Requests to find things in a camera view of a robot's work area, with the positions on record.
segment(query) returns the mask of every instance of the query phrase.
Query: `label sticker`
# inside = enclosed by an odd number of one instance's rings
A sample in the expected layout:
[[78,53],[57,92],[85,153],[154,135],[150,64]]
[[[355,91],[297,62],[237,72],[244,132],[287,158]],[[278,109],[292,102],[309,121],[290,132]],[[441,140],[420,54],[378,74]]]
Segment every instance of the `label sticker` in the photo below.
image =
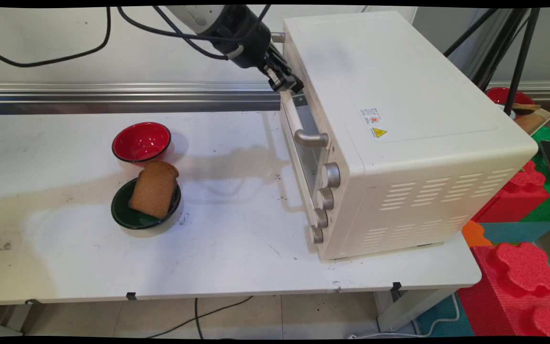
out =
[[376,109],[376,107],[371,107],[367,109],[361,109],[360,115],[362,116],[362,119],[366,123],[366,126],[369,129],[369,133],[371,136],[373,136],[373,139],[377,140],[379,137],[382,137],[385,133],[387,133],[387,130],[382,129],[383,127],[388,127],[388,124],[386,122],[383,122],[383,118],[379,114],[379,111]]
[[375,132],[376,137],[381,137],[383,134],[387,133],[387,131],[377,128],[373,128],[373,131]]

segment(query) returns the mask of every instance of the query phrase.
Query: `yellow warning triangle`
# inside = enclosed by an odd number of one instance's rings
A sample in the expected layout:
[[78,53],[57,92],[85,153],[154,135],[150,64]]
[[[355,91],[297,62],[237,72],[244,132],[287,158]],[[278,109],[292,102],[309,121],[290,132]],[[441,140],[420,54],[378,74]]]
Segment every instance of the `yellow warning triangle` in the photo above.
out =
[[377,135],[377,137],[380,137],[381,135],[387,133],[387,131],[377,129],[377,128],[373,128],[373,131],[375,132],[375,135]]

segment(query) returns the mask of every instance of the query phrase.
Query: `white wall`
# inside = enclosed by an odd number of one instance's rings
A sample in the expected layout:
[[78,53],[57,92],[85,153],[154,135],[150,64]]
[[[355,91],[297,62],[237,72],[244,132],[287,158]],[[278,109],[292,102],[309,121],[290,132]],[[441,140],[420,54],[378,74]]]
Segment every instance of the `white wall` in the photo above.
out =
[[[264,5],[250,5],[259,14]],[[283,19],[309,15],[352,13],[361,5],[272,5],[264,23],[282,31]],[[399,11],[412,22],[416,7],[370,6],[368,11]],[[125,7],[134,20],[170,30],[150,6]],[[182,31],[190,32],[179,22]],[[74,9],[0,8],[0,54],[29,63],[84,52],[98,46],[105,36],[104,7]],[[216,52],[208,42],[197,45]],[[111,37],[100,52],[63,63],[17,68],[0,61],[0,82],[27,83],[138,83],[263,81],[253,69],[241,69],[230,61],[205,57],[174,37],[135,28],[112,8]]]
[[[438,50],[444,52],[484,12],[485,9],[464,7],[419,7],[413,26]],[[488,45],[481,47],[480,45],[488,33],[487,26],[493,24],[496,17],[505,18],[500,16],[500,12],[498,11],[487,20],[449,57],[450,61],[462,72],[467,72],[467,69],[468,72],[472,72],[473,66],[471,63],[475,64],[477,62],[473,59],[477,49],[488,48]],[[493,82],[511,81],[523,39],[523,32],[519,33],[508,49],[506,56],[498,65],[492,78]],[[540,10],[539,20],[532,36],[532,44],[524,65],[521,81],[524,83],[550,81],[550,7]]]
[[[517,35],[491,80],[511,80],[519,56],[523,32]],[[521,81],[550,81],[550,7],[540,9]]]

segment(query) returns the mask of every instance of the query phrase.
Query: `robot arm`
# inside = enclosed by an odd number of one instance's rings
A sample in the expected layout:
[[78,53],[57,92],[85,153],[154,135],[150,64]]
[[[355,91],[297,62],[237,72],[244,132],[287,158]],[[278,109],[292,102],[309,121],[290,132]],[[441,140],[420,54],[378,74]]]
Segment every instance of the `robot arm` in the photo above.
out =
[[[166,6],[175,17],[197,35],[237,39],[248,35],[258,22],[246,5]],[[239,43],[212,42],[216,50],[241,68],[256,67],[269,78],[274,91],[303,89],[301,81],[271,41],[271,31],[261,22],[257,29]]]

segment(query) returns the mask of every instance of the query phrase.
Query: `oven top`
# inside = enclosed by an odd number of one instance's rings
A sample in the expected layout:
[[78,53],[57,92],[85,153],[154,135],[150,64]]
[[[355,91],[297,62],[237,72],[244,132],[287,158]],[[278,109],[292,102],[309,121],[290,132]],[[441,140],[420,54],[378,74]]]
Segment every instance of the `oven top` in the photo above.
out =
[[364,166],[534,149],[395,11],[291,18],[285,27],[331,134],[348,135]]

